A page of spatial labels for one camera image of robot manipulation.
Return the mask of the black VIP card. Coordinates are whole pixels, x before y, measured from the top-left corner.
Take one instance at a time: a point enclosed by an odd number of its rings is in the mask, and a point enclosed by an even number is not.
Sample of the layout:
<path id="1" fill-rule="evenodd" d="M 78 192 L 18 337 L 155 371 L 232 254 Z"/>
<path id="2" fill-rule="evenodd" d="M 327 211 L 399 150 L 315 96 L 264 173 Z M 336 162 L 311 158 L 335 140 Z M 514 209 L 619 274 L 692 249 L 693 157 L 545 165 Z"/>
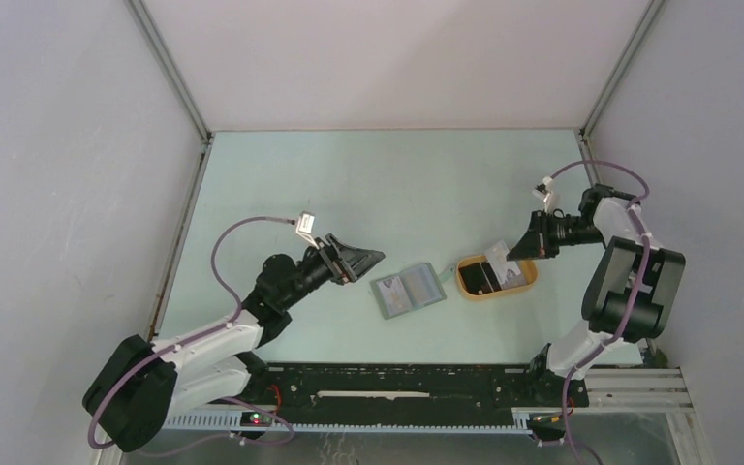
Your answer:
<path id="1" fill-rule="evenodd" d="M 502 290 L 489 262 L 464 265 L 458 268 L 458 273 L 468 295 L 488 295 Z"/>

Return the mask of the white VIP card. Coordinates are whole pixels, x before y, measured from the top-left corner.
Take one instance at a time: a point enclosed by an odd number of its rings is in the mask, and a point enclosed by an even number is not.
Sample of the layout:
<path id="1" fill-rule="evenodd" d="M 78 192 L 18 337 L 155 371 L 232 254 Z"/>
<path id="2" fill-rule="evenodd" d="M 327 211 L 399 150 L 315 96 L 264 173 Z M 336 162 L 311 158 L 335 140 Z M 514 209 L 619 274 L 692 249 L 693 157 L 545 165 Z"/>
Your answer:
<path id="1" fill-rule="evenodd" d="M 377 283 L 389 315 L 398 315 L 411 308 L 411 300 L 400 277 L 386 278 Z"/>
<path id="2" fill-rule="evenodd" d="M 506 242 L 501 240 L 492 244 L 484 252 L 486 261 L 492 266 L 502 290 L 513 289 L 527 284 L 527 279 L 518 262 L 506 260 L 509 250 Z"/>

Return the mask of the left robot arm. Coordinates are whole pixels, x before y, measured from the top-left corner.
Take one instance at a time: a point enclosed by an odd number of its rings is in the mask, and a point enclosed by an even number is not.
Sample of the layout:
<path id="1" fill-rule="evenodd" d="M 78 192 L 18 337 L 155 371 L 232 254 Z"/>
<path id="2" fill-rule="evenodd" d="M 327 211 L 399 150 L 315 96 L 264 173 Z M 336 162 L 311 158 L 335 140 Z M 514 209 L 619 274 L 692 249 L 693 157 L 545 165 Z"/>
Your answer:
<path id="1" fill-rule="evenodd" d="M 89 445 L 141 449 L 165 422 L 208 402 L 238 397 L 256 403 L 267 391 L 254 352 L 290 324 L 290 310 L 327 283 L 359 281 L 386 255 L 350 246 L 333 234 L 296 260 L 268 257 L 253 290 L 228 316 L 172 338 L 122 340 L 82 398 L 90 415 Z"/>

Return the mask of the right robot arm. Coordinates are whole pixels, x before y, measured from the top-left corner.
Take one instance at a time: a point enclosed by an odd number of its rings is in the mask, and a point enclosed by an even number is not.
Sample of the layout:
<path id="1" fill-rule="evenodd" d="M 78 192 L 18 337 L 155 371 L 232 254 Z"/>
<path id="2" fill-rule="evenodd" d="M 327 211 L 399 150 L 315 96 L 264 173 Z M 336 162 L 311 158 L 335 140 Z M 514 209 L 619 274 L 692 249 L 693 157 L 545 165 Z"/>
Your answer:
<path id="1" fill-rule="evenodd" d="M 638 196 L 594 184 L 571 215 L 555 208 L 555 195 L 546 183 L 534 194 L 543 208 L 532 212 L 508 261 L 553 259 L 566 246 L 604 247 L 582 299 L 580 321 L 546 346 L 544 367 L 524 380 L 528 398 L 548 405 L 562 394 L 563 380 L 583 379 L 601 355 L 662 334 L 686 259 L 655 239 L 642 219 Z"/>

